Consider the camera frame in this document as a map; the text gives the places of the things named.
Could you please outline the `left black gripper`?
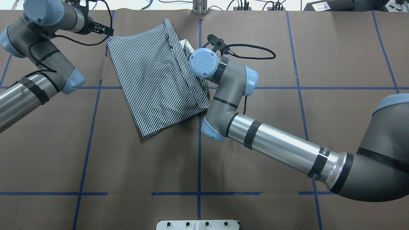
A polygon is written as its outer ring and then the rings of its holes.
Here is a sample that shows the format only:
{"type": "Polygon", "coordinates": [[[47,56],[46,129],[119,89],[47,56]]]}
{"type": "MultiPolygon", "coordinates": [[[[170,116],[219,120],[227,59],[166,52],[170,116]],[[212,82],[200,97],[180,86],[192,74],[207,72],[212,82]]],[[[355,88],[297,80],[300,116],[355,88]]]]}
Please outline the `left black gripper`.
{"type": "Polygon", "coordinates": [[[77,8],[76,33],[79,35],[88,35],[93,31],[100,35],[113,36],[114,29],[98,22],[94,22],[92,16],[88,14],[88,11],[87,8],[77,8]]]}

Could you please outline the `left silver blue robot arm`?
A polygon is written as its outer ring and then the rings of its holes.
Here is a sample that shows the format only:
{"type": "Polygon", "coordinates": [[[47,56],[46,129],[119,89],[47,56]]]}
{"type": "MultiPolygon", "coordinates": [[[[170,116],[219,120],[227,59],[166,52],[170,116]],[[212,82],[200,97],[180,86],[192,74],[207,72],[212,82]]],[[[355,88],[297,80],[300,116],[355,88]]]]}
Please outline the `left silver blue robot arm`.
{"type": "Polygon", "coordinates": [[[95,22],[79,0],[25,0],[19,19],[1,33],[1,47],[17,58],[28,58],[37,71],[29,73],[1,93],[1,132],[57,93],[74,92],[85,77],[52,43],[57,31],[78,35],[91,32],[110,37],[112,25],[95,22]]]}

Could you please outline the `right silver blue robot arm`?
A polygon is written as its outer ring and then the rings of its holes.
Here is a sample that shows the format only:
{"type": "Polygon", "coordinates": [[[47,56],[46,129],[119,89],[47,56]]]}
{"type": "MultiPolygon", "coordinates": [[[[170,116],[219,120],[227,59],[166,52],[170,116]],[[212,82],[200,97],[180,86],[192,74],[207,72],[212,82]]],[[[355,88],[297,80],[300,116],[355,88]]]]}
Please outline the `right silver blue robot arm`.
{"type": "Polygon", "coordinates": [[[233,140],[321,182],[330,192],[362,202],[387,202],[408,196],[408,94],[383,98],[371,114],[355,153],[332,150],[292,134],[284,112],[274,123],[238,111],[256,89],[259,75],[226,55],[200,48],[188,58],[189,70],[217,85],[203,119],[202,134],[233,140]]]}

